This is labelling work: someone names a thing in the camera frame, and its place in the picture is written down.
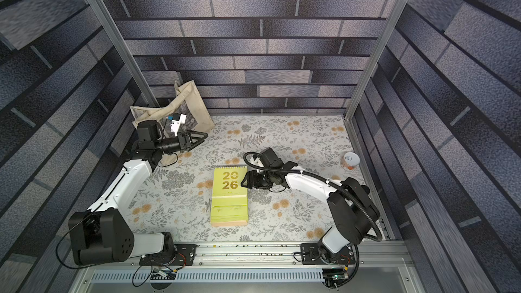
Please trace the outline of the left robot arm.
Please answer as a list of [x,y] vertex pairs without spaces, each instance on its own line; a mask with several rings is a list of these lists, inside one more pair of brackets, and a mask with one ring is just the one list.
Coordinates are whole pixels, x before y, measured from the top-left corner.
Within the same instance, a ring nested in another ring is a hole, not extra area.
[[164,155],[189,152],[208,137],[183,130],[185,116],[167,120],[174,135],[166,138],[155,120],[138,124],[131,158],[109,188],[85,211],[69,219],[71,252],[78,269],[140,258],[144,266],[169,265],[179,255],[170,233],[135,234],[121,214]]

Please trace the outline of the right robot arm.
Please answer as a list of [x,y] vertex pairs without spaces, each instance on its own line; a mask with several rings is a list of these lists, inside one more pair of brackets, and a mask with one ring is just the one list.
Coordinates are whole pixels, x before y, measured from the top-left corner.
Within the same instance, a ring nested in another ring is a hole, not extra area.
[[243,159],[251,170],[246,173],[242,187],[269,191],[279,185],[306,193],[328,206],[334,225],[321,236],[315,252],[309,255],[313,260],[331,264],[344,248],[356,248],[364,239],[383,240],[377,225],[380,211],[369,197],[370,189],[356,179],[326,179],[292,161],[283,162],[271,148],[244,153]]

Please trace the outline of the green 2026 calendar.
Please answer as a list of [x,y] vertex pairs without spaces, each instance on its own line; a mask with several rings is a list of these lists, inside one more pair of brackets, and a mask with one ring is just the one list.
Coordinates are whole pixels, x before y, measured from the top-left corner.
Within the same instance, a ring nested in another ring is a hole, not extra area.
[[248,221],[247,167],[214,168],[210,222]]

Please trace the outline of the pink 2026 desk calendar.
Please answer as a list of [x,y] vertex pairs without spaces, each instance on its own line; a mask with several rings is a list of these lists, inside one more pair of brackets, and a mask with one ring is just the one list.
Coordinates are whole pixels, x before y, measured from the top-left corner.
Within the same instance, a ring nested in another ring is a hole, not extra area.
[[227,221],[227,222],[211,222],[210,225],[212,227],[236,227],[236,226],[246,226],[248,221]]

